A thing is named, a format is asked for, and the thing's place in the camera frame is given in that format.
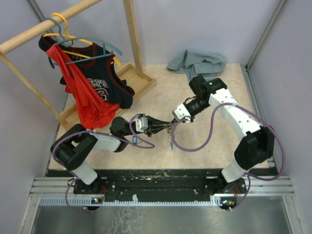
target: wooden tray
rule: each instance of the wooden tray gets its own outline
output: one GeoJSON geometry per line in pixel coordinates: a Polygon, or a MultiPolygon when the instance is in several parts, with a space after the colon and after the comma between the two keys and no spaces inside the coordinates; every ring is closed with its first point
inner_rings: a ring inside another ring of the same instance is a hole
{"type": "MultiPolygon", "coordinates": [[[[133,97],[133,102],[135,102],[138,98],[142,97],[144,94],[146,94],[152,87],[156,85],[156,80],[153,78],[150,78],[148,75],[143,73],[143,76],[140,76],[137,72],[136,67],[131,64],[130,62],[127,63],[124,67],[122,67],[117,72],[118,77],[121,80],[126,80],[127,85],[133,88],[135,91],[135,95],[133,97]]],[[[122,113],[124,113],[127,110],[118,109],[116,111],[115,116],[120,116],[122,113]]],[[[64,110],[60,113],[62,117],[66,119],[66,121],[69,123],[69,126],[63,126],[66,130],[69,130],[71,127],[73,127],[75,124],[80,123],[79,116],[77,113],[76,105],[74,104],[67,110],[64,110]]]]}

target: wooden post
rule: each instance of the wooden post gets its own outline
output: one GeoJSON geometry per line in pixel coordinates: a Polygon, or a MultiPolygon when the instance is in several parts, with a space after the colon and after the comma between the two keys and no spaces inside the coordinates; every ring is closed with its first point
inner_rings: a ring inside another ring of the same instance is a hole
{"type": "MultiPolygon", "coordinates": [[[[80,12],[84,11],[85,9],[93,6],[94,4],[98,3],[101,0],[83,0],[76,5],[69,7],[68,9],[62,11],[60,14],[63,15],[66,19],[69,19],[80,12]]],[[[58,16],[53,16],[57,22],[62,23],[63,20],[58,16]]],[[[2,43],[0,45],[0,51],[5,55],[12,50],[20,47],[21,45],[25,44],[26,42],[34,39],[35,37],[43,34],[44,32],[50,30],[51,28],[55,27],[55,24],[50,20],[45,20],[37,24],[36,26],[26,30],[25,32],[9,39],[8,41],[2,43]]]]}
{"type": "Polygon", "coordinates": [[[17,67],[0,52],[2,62],[46,105],[58,118],[60,124],[70,128],[70,124],[59,114],[59,112],[44,98],[44,96],[29,82],[29,80],[17,69],[17,67]]]}
{"type": "Polygon", "coordinates": [[[135,16],[135,10],[133,6],[133,0],[123,0],[123,6],[125,8],[125,14],[128,23],[130,41],[132,46],[132,53],[135,59],[136,69],[140,76],[143,76],[143,67],[141,59],[140,45],[137,35],[137,22],[135,16]]]}

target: wooden frame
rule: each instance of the wooden frame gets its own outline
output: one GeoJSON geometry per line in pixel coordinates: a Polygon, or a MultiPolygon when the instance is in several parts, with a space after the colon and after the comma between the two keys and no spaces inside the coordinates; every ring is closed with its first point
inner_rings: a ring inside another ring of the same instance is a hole
{"type": "MultiPolygon", "coordinates": [[[[60,14],[63,15],[66,19],[69,19],[80,12],[88,9],[89,7],[95,5],[101,0],[83,0],[76,5],[69,7],[68,9],[62,11],[60,14]]],[[[133,0],[123,0],[125,14],[127,18],[130,40],[132,45],[133,56],[135,58],[135,66],[128,63],[123,68],[121,68],[117,74],[121,76],[123,79],[129,77],[129,81],[127,83],[135,90],[136,94],[134,97],[134,101],[138,99],[143,93],[145,93],[148,88],[154,86],[156,84],[156,80],[150,78],[146,74],[143,73],[142,69],[142,60],[139,48],[139,41],[137,35],[137,24],[133,6],[133,0]]],[[[57,22],[62,23],[63,20],[60,17],[53,16],[57,22]]],[[[29,80],[18,70],[18,68],[5,56],[5,54],[15,50],[21,45],[27,43],[28,41],[34,39],[35,37],[43,34],[44,32],[50,30],[56,25],[50,21],[43,21],[36,26],[24,31],[23,33],[9,39],[8,41],[0,44],[0,59],[3,63],[46,105],[56,116],[56,119],[59,123],[66,129],[70,129],[77,121],[68,121],[69,116],[77,115],[76,113],[76,105],[70,107],[69,109],[59,113],[52,105],[48,102],[47,99],[34,87],[33,84],[29,82],[29,80]]],[[[124,110],[119,109],[116,115],[121,115],[124,110]]]]}

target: robotic arm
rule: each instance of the robotic arm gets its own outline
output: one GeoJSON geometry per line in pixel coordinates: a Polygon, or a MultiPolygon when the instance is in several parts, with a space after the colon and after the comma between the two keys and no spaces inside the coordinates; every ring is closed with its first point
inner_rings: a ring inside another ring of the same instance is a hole
{"type": "MultiPolygon", "coordinates": [[[[171,128],[181,119],[185,119],[184,122],[193,122],[195,116],[209,106],[217,107],[225,102],[238,104],[226,84],[219,78],[206,81],[203,76],[197,76],[190,81],[189,86],[195,97],[188,98],[187,100],[193,100],[188,103],[186,100],[173,110],[175,118],[171,122],[139,114],[131,123],[134,132],[136,134],[144,133],[151,137],[164,129],[171,128]]],[[[233,128],[240,141],[234,152],[235,159],[218,176],[218,185],[225,188],[229,183],[241,178],[256,164],[273,155],[274,136],[267,127],[262,126],[238,108],[222,106],[218,111],[233,128]]],[[[129,122],[122,117],[114,118],[110,131],[114,136],[98,135],[77,124],[52,145],[51,152],[60,141],[63,141],[55,149],[55,157],[68,171],[76,174],[85,184],[90,185],[98,176],[85,162],[89,152],[92,149],[120,152],[129,144],[125,136],[132,135],[129,122]],[[86,133],[70,137],[81,131],[86,133]]]]}

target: red fabric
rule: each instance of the red fabric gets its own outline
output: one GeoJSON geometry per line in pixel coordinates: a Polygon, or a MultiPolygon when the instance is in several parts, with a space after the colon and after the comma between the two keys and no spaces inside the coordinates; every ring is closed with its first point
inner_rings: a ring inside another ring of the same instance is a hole
{"type": "Polygon", "coordinates": [[[74,63],[66,64],[72,60],[58,46],[52,45],[46,53],[59,65],[67,84],[65,91],[76,99],[81,124],[91,130],[109,124],[120,105],[103,101],[81,70],[74,63]]]}

